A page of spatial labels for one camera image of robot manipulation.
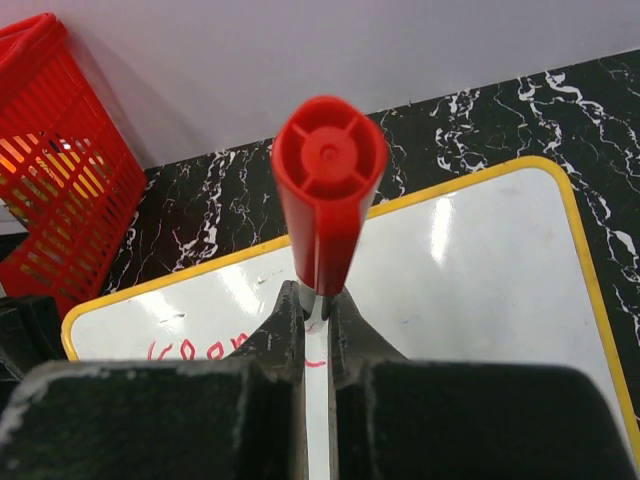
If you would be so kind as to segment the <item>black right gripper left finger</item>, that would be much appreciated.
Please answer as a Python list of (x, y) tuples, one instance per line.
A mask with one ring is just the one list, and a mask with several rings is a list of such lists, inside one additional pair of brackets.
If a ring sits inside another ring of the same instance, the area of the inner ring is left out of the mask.
[(246, 367), (234, 434), (237, 479), (308, 477), (303, 323), (299, 285), (286, 280), (271, 313), (231, 355)]

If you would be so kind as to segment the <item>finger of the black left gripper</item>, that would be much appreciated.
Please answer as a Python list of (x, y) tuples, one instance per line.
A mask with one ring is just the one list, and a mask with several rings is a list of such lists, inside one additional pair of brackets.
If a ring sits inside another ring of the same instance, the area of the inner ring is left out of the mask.
[(65, 360), (61, 323), (51, 296), (1, 299), (1, 375), (22, 380), (36, 366)]

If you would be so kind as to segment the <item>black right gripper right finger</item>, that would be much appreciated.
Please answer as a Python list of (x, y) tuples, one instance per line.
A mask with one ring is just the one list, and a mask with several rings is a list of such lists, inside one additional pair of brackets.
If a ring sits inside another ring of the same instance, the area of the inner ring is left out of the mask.
[(362, 316), (348, 291), (333, 299), (330, 386), (340, 479), (393, 479), (415, 412), (400, 391), (407, 359)]

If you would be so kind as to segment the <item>yellow-framed whiteboard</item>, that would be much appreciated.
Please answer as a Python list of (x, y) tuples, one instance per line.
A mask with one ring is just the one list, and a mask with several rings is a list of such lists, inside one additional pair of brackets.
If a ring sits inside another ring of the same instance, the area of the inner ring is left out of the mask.
[[(286, 280), (301, 305), (289, 236), (66, 315), (68, 358), (136, 394), (126, 417), (137, 456), (102, 477), (236, 478), (246, 367), (231, 355)], [(415, 412), (393, 479), (638, 476), (638, 426), (572, 187), (553, 162), (523, 157), (375, 206), (343, 291), (409, 365), (400, 391)], [(317, 297), (303, 310), (306, 479), (340, 479), (321, 307)]]

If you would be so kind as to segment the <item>red-capped whiteboard marker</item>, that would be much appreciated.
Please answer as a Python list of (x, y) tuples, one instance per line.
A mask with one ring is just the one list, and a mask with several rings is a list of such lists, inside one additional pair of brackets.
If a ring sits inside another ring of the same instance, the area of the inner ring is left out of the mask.
[(388, 159), (380, 127), (336, 96), (307, 100), (275, 137), (270, 161), (295, 271), (308, 291), (304, 311), (320, 297), (329, 319)]

